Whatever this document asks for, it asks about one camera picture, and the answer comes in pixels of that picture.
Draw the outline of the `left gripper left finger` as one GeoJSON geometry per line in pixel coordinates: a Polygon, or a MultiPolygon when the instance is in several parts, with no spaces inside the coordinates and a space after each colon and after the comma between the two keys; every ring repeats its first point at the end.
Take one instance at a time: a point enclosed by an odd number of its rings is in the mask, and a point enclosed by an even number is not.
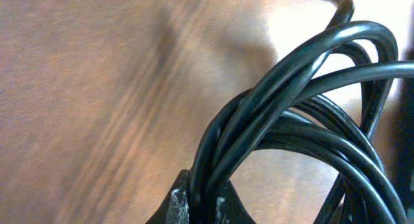
{"type": "Polygon", "coordinates": [[[188,206],[189,170],[181,170],[169,192],[146,224],[189,224],[188,206]]]}

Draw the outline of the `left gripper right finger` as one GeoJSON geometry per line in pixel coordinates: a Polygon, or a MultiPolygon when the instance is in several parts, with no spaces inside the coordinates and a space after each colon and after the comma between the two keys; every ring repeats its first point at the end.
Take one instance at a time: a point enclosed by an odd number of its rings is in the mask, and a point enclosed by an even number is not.
{"type": "Polygon", "coordinates": [[[233,184],[228,180],[215,201],[215,223],[255,224],[243,206],[233,184]]]}

